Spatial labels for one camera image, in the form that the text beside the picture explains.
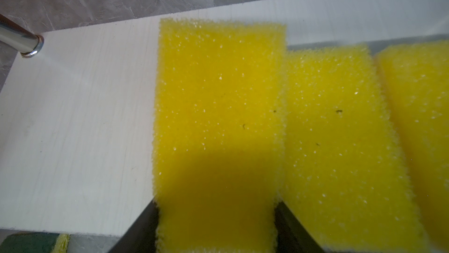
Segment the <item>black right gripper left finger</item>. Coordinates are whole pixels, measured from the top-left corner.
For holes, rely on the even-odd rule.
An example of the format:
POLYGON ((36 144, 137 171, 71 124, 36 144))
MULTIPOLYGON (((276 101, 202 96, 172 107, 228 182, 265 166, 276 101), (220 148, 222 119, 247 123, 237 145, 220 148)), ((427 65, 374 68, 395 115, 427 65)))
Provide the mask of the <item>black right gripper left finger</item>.
POLYGON ((109 253, 156 253, 159 209, 152 200, 109 253))

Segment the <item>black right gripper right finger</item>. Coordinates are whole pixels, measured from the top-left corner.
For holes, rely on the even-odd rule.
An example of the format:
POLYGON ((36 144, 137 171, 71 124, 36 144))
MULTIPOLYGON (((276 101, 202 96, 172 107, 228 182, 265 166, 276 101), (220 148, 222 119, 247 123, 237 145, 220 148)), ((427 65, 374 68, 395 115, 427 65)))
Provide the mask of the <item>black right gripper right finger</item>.
POLYGON ((284 202, 275 209, 276 253, 324 253, 284 202))

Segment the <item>yellow sponge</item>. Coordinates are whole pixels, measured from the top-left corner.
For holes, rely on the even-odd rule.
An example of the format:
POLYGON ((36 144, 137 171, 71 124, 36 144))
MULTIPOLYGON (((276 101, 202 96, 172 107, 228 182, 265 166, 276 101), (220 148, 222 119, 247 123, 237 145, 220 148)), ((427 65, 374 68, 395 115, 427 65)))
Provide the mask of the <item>yellow sponge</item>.
POLYGON ((160 21, 153 124, 159 253, 273 253, 286 27, 160 21))
POLYGON ((390 46, 375 56, 422 221, 449 250, 449 42, 390 46))
POLYGON ((286 67, 284 202, 326 251, 428 253, 369 49, 292 51, 286 67))

